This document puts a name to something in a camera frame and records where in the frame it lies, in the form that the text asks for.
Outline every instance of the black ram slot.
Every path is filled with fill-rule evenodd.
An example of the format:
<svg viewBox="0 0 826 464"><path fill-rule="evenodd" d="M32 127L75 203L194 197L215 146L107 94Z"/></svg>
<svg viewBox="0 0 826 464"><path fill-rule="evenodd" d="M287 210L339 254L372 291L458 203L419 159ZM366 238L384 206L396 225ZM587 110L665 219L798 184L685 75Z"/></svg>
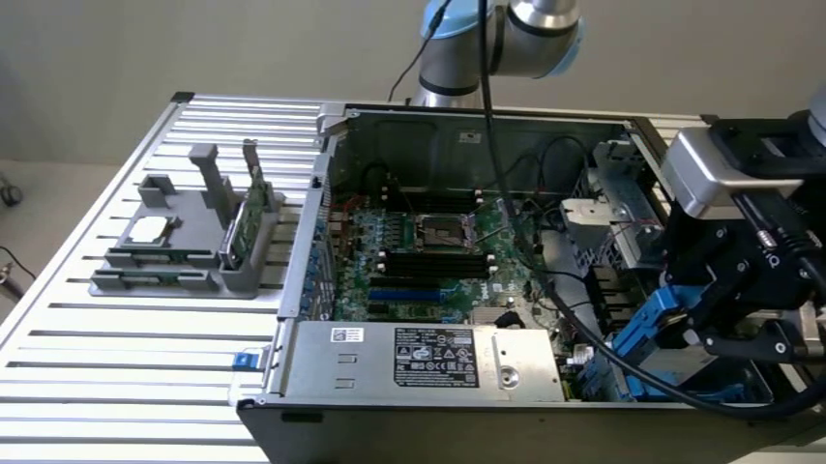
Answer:
<svg viewBox="0 0 826 464"><path fill-rule="evenodd" d="M439 288L439 279L427 277L371 277L371 287L376 288L415 288L434 290Z"/></svg>
<svg viewBox="0 0 826 464"><path fill-rule="evenodd" d="M407 192L402 194L392 191L387 198L384 207L387 211L408 213L442 213L451 215L466 215L473 212L477 205L477 198L465 193L461 196L441 196L433 193Z"/></svg>
<svg viewBox="0 0 826 464"><path fill-rule="evenodd" d="M388 253L384 274L391 277L489 278L486 255Z"/></svg>

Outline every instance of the white wall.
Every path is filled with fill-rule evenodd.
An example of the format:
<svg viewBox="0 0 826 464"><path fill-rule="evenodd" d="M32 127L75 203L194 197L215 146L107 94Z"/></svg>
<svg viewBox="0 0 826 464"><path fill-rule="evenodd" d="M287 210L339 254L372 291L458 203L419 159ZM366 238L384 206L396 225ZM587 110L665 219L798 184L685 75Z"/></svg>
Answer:
<svg viewBox="0 0 826 464"><path fill-rule="evenodd" d="M826 78L823 0L581 3L569 74L498 78L495 103L783 115ZM0 158L120 163L176 90L383 100L423 4L1 0Z"/></svg>

